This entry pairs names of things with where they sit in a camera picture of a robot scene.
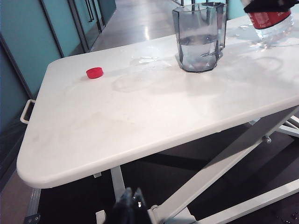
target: water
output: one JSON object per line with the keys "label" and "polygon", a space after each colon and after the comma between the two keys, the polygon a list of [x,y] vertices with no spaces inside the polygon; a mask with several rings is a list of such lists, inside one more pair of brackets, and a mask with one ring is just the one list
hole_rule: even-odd
{"label": "water", "polygon": [[293,17],[292,15],[289,15],[286,19],[272,27],[256,29],[256,33],[264,43],[272,44],[289,35],[293,25]]}
{"label": "water", "polygon": [[217,35],[194,35],[180,39],[179,59],[186,71],[205,71],[219,58]]}

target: gray floor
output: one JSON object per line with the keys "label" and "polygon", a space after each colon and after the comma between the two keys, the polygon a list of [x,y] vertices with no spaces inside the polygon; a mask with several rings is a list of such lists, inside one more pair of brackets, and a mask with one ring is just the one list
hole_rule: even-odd
{"label": "gray floor", "polygon": [[[174,34],[172,0],[116,0],[117,10],[98,37],[93,51],[142,42]],[[1,193],[1,224],[21,224],[31,188],[14,172]]]}
{"label": "gray floor", "polygon": [[26,216],[31,188],[14,172],[1,193],[1,224],[21,224]]}
{"label": "gray floor", "polygon": [[93,51],[119,47],[174,34],[172,0],[116,0],[116,11]]}

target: metal bracket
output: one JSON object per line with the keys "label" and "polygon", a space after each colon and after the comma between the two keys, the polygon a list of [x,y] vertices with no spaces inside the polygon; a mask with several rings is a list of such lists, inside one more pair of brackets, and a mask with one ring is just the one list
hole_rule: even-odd
{"label": "metal bracket", "polygon": [[27,216],[24,220],[24,224],[38,224],[41,219],[41,215],[39,213]]}

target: table top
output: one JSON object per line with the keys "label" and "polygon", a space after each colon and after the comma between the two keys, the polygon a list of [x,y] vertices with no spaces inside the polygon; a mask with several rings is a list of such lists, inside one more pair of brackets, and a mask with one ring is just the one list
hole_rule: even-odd
{"label": "table top", "polygon": [[[228,21],[223,57],[204,73],[179,68],[174,35],[52,62],[19,176],[55,187],[299,105],[299,25],[263,49],[249,24],[246,16]],[[98,66],[104,75],[88,79]]]}

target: transparent cup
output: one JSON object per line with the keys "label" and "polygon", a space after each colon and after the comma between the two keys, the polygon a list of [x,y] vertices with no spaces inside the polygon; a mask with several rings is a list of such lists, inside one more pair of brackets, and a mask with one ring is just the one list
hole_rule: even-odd
{"label": "transparent cup", "polygon": [[226,7],[224,3],[209,2],[172,11],[182,69],[202,72],[217,65],[225,47]]}

